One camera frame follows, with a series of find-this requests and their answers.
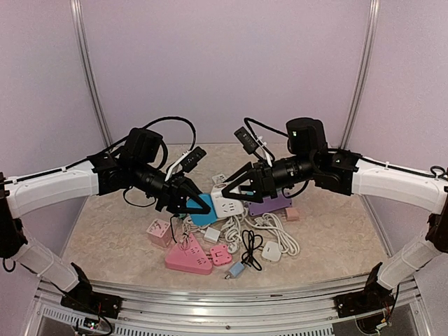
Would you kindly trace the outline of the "white cube socket adapter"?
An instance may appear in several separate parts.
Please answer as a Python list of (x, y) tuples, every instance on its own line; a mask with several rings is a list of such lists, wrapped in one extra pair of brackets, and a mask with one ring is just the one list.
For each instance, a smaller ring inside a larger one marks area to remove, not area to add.
[(242, 215), (244, 204), (238, 199), (229, 199), (223, 196), (222, 189), (226, 183), (219, 183), (212, 187), (210, 196), (218, 219)]

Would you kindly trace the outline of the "pink cube socket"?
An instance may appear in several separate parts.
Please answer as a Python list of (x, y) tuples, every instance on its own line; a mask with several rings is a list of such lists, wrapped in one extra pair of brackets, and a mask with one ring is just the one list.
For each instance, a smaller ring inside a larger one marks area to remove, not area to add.
[(167, 248), (172, 242), (171, 225), (169, 222), (156, 218), (147, 228), (150, 241), (160, 247)]

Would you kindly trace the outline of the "white charger plug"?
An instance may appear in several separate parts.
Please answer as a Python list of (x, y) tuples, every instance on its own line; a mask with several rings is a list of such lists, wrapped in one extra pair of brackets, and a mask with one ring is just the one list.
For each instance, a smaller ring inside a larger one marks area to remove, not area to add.
[(212, 244), (216, 244), (220, 238), (221, 235), (221, 231), (214, 229), (212, 227), (208, 227), (205, 231), (204, 231), (204, 241), (212, 243)]

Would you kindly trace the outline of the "pink triangular power strip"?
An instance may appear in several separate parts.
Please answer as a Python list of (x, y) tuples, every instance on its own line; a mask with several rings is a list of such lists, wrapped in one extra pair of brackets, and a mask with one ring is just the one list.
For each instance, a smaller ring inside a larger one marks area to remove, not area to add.
[(176, 243), (164, 259), (165, 267), (181, 272), (209, 275), (213, 265), (194, 234), (183, 236), (183, 241)]

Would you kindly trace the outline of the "pink square plug adapter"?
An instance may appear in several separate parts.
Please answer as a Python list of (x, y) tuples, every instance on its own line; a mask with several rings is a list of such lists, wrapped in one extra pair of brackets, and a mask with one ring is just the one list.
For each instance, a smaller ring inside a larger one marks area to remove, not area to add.
[(214, 266), (220, 267), (232, 262), (232, 255), (228, 251), (227, 244), (220, 244), (209, 249), (211, 262)]

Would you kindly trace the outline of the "white plug adapter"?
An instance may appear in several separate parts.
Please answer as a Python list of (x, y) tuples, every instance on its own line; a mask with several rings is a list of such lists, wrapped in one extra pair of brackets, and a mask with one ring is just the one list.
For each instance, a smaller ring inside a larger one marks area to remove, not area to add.
[(275, 241), (267, 241), (262, 249), (261, 257), (271, 263), (277, 263), (281, 259), (279, 244)]

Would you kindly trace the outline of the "light blue plug adapter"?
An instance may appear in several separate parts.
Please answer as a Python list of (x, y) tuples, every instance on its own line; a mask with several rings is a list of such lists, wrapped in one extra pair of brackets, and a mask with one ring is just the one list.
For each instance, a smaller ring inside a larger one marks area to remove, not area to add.
[(225, 274), (225, 280), (237, 278), (245, 269), (246, 269), (246, 266), (244, 263), (242, 263), (240, 261), (234, 263), (227, 270), (227, 272)]

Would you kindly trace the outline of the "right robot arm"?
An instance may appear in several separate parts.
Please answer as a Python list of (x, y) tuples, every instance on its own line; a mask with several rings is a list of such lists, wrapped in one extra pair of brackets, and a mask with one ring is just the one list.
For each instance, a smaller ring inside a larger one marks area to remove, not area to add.
[(335, 299), (342, 314), (391, 304), (392, 291), (403, 279), (447, 252), (447, 172), (439, 166), (413, 170), (329, 148), (323, 123), (317, 119), (289, 120), (286, 131), (291, 156), (245, 164), (227, 179), (222, 195), (261, 203), (265, 197), (275, 198), (279, 189), (313, 181), (316, 187), (341, 195), (381, 197), (429, 211), (428, 229), (376, 265), (363, 290)]

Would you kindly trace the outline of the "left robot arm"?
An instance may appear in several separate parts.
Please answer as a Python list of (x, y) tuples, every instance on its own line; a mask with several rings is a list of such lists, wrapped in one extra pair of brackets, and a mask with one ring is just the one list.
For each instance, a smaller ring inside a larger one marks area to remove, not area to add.
[(11, 259), (53, 284), (85, 312), (98, 304), (97, 294), (83, 270), (62, 262), (39, 241), (26, 236), (21, 217), (34, 210), (80, 197), (102, 196), (119, 190), (140, 190), (155, 200), (156, 211), (207, 214), (211, 207), (186, 174), (206, 155), (196, 146), (167, 171), (153, 167), (159, 151), (168, 150), (162, 135), (133, 128), (123, 145), (90, 155), (79, 163), (34, 175), (1, 178), (1, 258)]

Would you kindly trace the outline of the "purple power strip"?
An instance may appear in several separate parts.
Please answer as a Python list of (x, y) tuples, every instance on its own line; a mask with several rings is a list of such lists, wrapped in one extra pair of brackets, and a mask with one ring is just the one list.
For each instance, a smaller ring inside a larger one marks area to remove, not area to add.
[(249, 202), (248, 214), (250, 216), (259, 216), (265, 213), (271, 213), (276, 210), (285, 209), (292, 206), (292, 199), (280, 195), (276, 198), (264, 197), (263, 203)]

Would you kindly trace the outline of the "aluminium frame post right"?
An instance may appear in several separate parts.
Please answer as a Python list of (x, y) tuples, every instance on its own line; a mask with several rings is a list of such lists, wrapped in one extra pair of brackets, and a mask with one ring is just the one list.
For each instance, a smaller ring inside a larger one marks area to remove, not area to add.
[(342, 140), (339, 145), (341, 149), (347, 149), (354, 131), (356, 119), (358, 117), (361, 100), (363, 98), (363, 91), (368, 79), (369, 67), (372, 58), (372, 51), (375, 45), (375, 35), (380, 11), (380, 0), (371, 0), (369, 13), (367, 17), (367, 26), (365, 30), (365, 37), (363, 48), (360, 56), (360, 64), (356, 76), (356, 82), (349, 105), (349, 114), (346, 119), (344, 131), (342, 133)]

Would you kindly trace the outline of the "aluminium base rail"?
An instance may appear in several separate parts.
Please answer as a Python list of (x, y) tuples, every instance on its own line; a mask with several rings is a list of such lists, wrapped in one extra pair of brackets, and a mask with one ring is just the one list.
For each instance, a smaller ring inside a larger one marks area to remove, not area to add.
[[(338, 317), (334, 298), (360, 290), (366, 276), (292, 288), (162, 290), (92, 281), (96, 291), (123, 298), (114, 335), (363, 335), (360, 316)], [(60, 293), (42, 281), (24, 335), (73, 335), (87, 314), (59, 305)], [(389, 327), (381, 335), (435, 335), (415, 280), (400, 285)]]

